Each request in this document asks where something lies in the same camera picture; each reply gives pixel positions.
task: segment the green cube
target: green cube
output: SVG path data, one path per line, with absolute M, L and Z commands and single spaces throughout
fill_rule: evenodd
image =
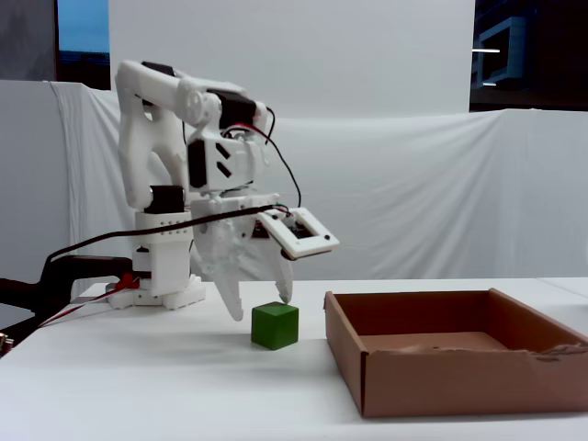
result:
M 272 351 L 298 342 L 298 308 L 278 301 L 253 308 L 251 341 Z

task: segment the white robotic arm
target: white robotic arm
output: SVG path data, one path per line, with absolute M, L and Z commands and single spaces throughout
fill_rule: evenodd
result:
M 123 62 L 116 77 L 120 105 L 119 151 L 129 205 L 137 228 L 188 221 L 194 217 L 277 203 L 278 195 L 254 195 L 249 186 L 268 165 L 255 130 L 227 137 L 234 124 L 265 128 L 267 108 L 230 83 L 189 77 L 161 64 Z M 182 123 L 195 128 L 186 143 Z M 151 186 L 147 162 L 156 153 L 172 185 Z M 280 298 L 289 302 L 289 261 L 331 251 L 338 244 L 306 209 L 272 209 L 201 225 L 191 230 L 142 236 L 133 269 L 144 274 L 141 288 L 114 307 L 131 304 L 185 306 L 203 298 L 199 279 L 189 275 L 189 250 L 215 281 L 235 320 L 243 317 L 239 296 L 239 256 L 249 241 L 265 251 Z

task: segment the open cardboard box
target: open cardboard box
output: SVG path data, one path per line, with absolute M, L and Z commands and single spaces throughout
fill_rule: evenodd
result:
M 325 312 L 366 417 L 588 410 L 588 339 L 496 289 L 328 292 Z

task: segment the white table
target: white table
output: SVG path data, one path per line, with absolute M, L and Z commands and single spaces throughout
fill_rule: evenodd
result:
M 213 286 L 180 311 L 86 306 L 0 360 L 0 439 L 588 439 L 580 413 L 363 420 L 324 336 L 326 290 L 490 287 L 588 334 L 588 299 L 567 280 L 297 282 L 300 341 L 276 352 L 249 342 L 248 311 L 277 299 L 270 282 L 242 284 L 242 322 Z

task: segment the window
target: window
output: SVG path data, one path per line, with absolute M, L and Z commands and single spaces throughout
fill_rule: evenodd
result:
M 110 89 L 108 0 L 57 0 L 58 81 Z
M 477 0 L 470 110 L 588 110 L 587 22 L 586 0 Z

